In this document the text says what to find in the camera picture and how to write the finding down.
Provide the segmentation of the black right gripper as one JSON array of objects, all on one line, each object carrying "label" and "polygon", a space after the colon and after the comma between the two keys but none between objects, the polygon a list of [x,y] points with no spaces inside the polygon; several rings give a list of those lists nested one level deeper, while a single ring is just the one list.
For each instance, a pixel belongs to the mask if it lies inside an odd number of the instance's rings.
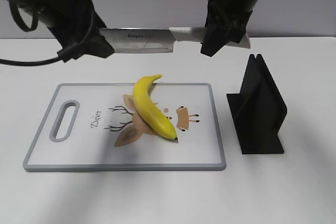
[{"label": "black right gripper", "polygon": [[207,0],[201,53],[212,57],[229,42],[240,43],[258,0]]}]

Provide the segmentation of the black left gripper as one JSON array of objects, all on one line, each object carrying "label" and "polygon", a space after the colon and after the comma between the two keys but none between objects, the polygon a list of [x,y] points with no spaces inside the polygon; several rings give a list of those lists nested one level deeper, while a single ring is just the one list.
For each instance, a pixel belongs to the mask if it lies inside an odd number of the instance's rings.
[{"label": "black left gripper", "polygon": [[43,23],[62,48],[47,63],[67,62],[83,55],[107,58],[115,50],[100,34],[106,25],[92,0],[34,0],[34,26]]}]

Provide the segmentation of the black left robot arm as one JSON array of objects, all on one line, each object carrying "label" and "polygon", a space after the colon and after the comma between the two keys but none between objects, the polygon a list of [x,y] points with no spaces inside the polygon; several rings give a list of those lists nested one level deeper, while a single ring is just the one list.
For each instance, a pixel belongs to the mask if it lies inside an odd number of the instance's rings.
[{"label": "black left robot arm", "polygon": [[24,32],[44,24],[60,43],[57,56],[41,61],[1,60],[1,64],[35,67],[67,62],[83,55],[107,58],[114,54],[100,30],[106,27],[95,11],[92,0],[6,0],[13,21]]}]

